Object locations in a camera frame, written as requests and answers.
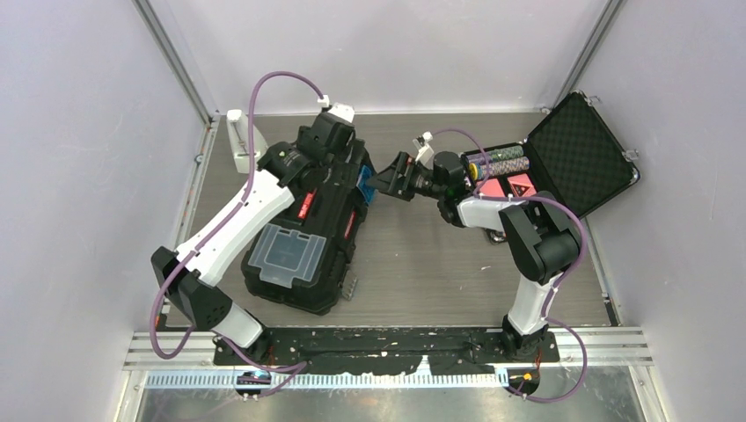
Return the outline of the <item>black plastic toolbox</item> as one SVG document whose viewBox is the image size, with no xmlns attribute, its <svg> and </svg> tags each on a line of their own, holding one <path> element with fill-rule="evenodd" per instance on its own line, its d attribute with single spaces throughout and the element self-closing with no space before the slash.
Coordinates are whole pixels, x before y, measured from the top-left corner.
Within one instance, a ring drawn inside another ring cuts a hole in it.
<svg viewBox="0 0 746 422">
<path fill-rule="evenodd" d="M 350 298 L 355 237 L 375 196 L 365 143 L 355 140 L 327 180 L 274 217 L 245 253 L 241 272 L 251 295 L 323 316 Z"/>
</svg>

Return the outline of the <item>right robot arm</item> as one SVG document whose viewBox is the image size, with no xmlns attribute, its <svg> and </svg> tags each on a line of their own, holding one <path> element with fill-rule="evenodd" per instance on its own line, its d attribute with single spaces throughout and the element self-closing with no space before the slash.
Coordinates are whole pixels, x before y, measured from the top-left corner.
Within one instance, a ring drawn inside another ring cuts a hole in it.
<svg viewBox="0 0 746 422">
<path fill-rule="evenodd" d="M 453 152 L 435 154 L 426 167 L 406 152 L 366 185 L 411 200 L 434 199 L 441 217 L 459 228 L 504 234 L 520 273 L 516 298 L 501 323 L 500 350 L 509 360 L 526 360 L 544 340 L 548 310 L 565 275 L 587 250 L 578 218 L 547 191 L 523 198 L 477 193 L 465 160 Z"/>
</svg>

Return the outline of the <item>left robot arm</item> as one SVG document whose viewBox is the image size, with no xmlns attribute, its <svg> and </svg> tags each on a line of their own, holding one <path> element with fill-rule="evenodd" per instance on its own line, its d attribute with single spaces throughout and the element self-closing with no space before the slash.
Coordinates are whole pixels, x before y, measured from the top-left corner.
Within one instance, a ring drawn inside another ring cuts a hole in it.
<svg viewBox="0 0 746 422">
<path fill-rule="evenodd" d="M 247 290 L 311 314 L 340 299 L 355 235 L 367 214 L 369 169 L 354 115 L 333 106 L 271 145 L 229 202 L 176 249 L 151 257 L 165 297 L 200 331 L 236 345 L 250 364 L 270 350 L 264 324 L 220 288 L 239 262 Z"/>
</svg>

